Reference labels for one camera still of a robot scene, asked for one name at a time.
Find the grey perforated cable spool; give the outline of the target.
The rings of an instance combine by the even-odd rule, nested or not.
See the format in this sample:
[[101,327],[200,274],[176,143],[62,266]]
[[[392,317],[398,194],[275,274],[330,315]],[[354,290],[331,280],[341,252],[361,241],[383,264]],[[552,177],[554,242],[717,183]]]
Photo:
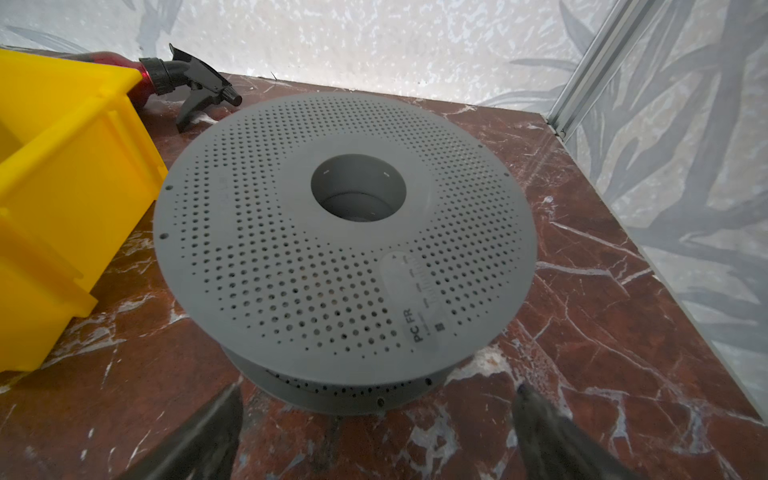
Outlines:
[[442,116],[287,96],[198,136],[154,208],[163,278],[253,384],[330,415],[397,408],[501,334],[532,285],[531,209]]

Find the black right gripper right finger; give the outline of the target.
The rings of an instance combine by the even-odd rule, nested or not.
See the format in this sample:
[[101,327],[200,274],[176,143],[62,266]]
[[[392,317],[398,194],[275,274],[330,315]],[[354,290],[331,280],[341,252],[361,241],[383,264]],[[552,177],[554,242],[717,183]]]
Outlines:
[[531,385],[516,389],[512,417],[529,479],[637,479]]

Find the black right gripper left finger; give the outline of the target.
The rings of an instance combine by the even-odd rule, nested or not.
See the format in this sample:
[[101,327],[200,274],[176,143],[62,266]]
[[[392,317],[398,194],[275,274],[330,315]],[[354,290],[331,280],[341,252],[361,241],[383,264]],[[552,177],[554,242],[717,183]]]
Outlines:
[[229,479],[240,444],[243,400],[233,383],[204,404],[122,479]]

